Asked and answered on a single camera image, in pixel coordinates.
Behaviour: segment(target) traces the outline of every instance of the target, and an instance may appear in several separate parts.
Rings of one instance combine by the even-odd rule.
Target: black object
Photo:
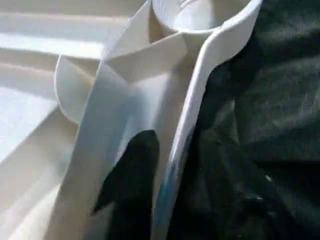
[[[307,239],[272,179],[235,142],[217,130],[202,137],[200,159],[219,239]]]
[[[106,239],[150,238],[153,180],[158,158],[156,133],[143,131],[130,141],[122,158],[105,179],[94,214],[114,205]]]

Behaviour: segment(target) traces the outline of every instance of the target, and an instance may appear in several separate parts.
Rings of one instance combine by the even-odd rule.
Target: black fabric
[[[158,158],[156,133],[152,130],[140,132],[104,180],[93,214],[113,204],[106,239],[150,238],[153,179]]]
[[[276,199],[272,200],[276,203],[272,208],[283,213],[281,217],[285,215],[283,222],[272,222],[276,226],[269,224],[267,218],[254,215],[238,233],[252,232],[247,239],[320,239],[319,113],[320,1],[264,0],[248,44],[237,56],[214,69],[208,79],[167,239],[241,239],[221,233],[221,226],[228,229],[227,224],[222,225],[228,221],[224,218],[233,211],[219,216],[215,195],[227,196],[225,191],[234,186],[225,191],[214,186],[218,179],[212,178],[217,173],[215,166],[224,160],[214,148],[217,139],[212,136],[217,133],[230,139],[246,156],[248,173],[257,172],[255,178],[261,181],[262,189],[251,184],[248,188],[264,199],[276,195],[272,197]],[[131,154],[140,158],[140,151],[141,148]],[[234,163],[238,170],[243,158],[237,154],[230,165]],[[233,170],[225,171],[226,176],[232,174]],[[272,180],[272,191],[266,190],[269,187],[261,176],[266,177],[265,181]],[[119,216],[131,217],[117,220],[115,215],[114,239],[149,239],[136,224],[143,217],[138,212],[144,205],[150,207],[143,200],[118,204]],[[136,230],[123,227],[134,221]],[[290,226],[292,232],[288,235],[272,235],[275,229],[287,232]],[[255,234],[261,237],[252,238]]]

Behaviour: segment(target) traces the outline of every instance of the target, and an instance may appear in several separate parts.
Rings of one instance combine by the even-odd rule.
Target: white plastic part
[[[170,4],[154,0],[153,6],[158,2]],[[138,22],[145,20],[152,9],[149,2],[143,7],[149,7],[150,10],[142,7],[121,35],[124,38],[139,36],[142,43],[132,37],[132,51],[124,44],[129,43],[129,39],[120,37],[119,44],[114,45],[101,64],[109,66],[118,75],[115,79],[121,79],[120,83],[127,82],[130,92],[127,118],[123,122],[114,122],[110,120],[113,115],[103,114],[98,117],[93,112],[103,105],[92,99],[109,102],[106,100],[109,96],[105,96],[97,87],[101,84],[98,83],[100,78],[109,78],[100,68],[80,125],[71,165],[52,212],[47,239],[73,240],[83,236],[106,175],[116,164],[131,137],[147,129],[154,129],[160,142],[159,166],[154,183],[152,239],[165,239],[184,168],[185,151],[196,124],[208,76],[213,68],[232,58],[245,46],[260,4],[261,0],[245,2],[243,9],[237,7],[234,15],[224,16],[226,21],[221,20],[219,26],[210,24],[213,27],[211,29],[204,30],[204,25],[200,30],[195,25],[192,29],[174,29],[169,23],[165,23],[168,24],[165,28],[162,22],[163,35],[170,35],[168,29],[174,34],[156,42],[148,41],[149,32],[146,29],[152,28],[146,27],[145,22],[141,23],[141,30],[137,27]],[[223,10],[230,14],[234,8]],[[102,123],[117,132],[112,147],[107,144],[110,134],[97,131]],[[88,141],[96,141],[96,144],[83,144]]]
[[[63,114],[80,124],[99,61],[60,56],[54,74],[54,91]]]
[[[0,239],[103,236],[108,209],[90,217],[100,186],[147,129],[164,239],[207,78],[246,44],[261,1],[0,2]]]
[[[100,60],[145,0],[2,0],[0,48]]]

